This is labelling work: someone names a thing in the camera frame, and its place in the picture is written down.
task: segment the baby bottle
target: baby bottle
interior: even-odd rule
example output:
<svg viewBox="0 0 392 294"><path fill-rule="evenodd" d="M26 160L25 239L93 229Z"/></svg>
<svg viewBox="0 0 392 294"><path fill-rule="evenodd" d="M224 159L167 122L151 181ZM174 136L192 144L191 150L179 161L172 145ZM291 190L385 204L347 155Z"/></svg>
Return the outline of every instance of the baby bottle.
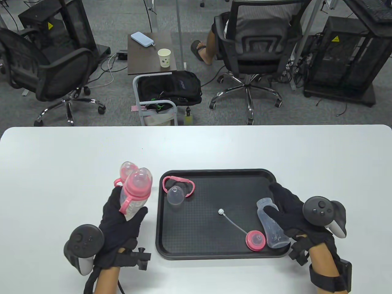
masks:
<svg viewBox="0 0 392 294"><path fill-rule="evenodd" d="M130 162L130 161L126 161L123 164L121 164L120 167L120 178L116 179L114 181L114 186L119 186L119 182L121 182L123 185L125 183L125 180L127 179L127 177L134 171L137 170L138 167L136 166L136 164Z"/></svg>
<svg viewBox="0 0 392 294"><path fill-rule="evenodd" d="M278 210L278 207L272 202L272 199L266 197L257 201L256 204L257 215L263 225L268 247L281 248L290 244L290 238L284 234L282 228L276 223L276 221L270 218L263 210L263 208L267 205Z"/></svg>
<svg viewBox="0 0 392 294"><path fill-rule="evenodd" d="M126 178L120 194L120 212L127 221L144 206L151 194L152 175L143 167L136 169Z"/></svg>

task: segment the controller button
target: controller button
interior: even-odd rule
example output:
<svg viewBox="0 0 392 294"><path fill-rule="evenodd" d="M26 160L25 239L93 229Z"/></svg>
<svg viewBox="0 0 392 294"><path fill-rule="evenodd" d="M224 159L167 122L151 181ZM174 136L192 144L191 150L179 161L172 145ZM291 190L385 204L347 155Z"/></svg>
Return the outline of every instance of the controller button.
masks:
<svg viewBox="0 0 392 294"><path fill-rule="evenodd" d="M75 235L75 241L80 242L83 239L83 236L81 234L76 234Z"/></svg>

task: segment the forearm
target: forearm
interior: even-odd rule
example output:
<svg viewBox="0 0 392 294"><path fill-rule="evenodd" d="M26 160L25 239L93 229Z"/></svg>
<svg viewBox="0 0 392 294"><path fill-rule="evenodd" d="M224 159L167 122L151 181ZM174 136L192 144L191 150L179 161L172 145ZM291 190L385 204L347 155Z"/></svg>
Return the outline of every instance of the forearm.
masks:
<svg viewBox="0 0 392 294"><path fill-rule="evenodd" d="M116 294L119 274L119 267L101 270L94 294Z"/></svg>
<svg viewBox="0 0 392 294"><path fill-rule="evenodd" d="M309 249L309 255L312 260L313 270L326 277L338 277L339 271L335 265L334 259L325 243L319 244ZM330 294L331 292L318 288L318 294ZM335 294L347 294L347 291L335 292Z"/></svg>

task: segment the backpack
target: backpack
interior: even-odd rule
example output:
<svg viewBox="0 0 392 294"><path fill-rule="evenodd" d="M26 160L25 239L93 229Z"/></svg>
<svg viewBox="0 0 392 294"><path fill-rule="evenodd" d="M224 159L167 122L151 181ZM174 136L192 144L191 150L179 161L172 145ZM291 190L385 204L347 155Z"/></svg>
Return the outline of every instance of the backpack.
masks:
<svg viewBox="0 0 392 294"><path fill-rule="evenodd" d="M140 101L170 100L177 106L201 103L201 83L194 73L174 71L163 76L146 76L138 81ZM169 104L147 105L157 112L171 108Z"/></svg>

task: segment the keyboard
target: keyboard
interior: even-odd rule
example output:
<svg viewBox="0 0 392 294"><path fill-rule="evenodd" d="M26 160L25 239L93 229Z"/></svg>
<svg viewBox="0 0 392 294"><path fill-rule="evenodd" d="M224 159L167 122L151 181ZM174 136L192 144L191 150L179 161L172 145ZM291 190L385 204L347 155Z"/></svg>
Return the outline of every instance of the keyboard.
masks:
<svg viewBox="0 0 392 294"><path fill-rule="evenodd" d="M385 0L356 0L370 17L377 23L392 23L392 8L385 5Z"/></svg>

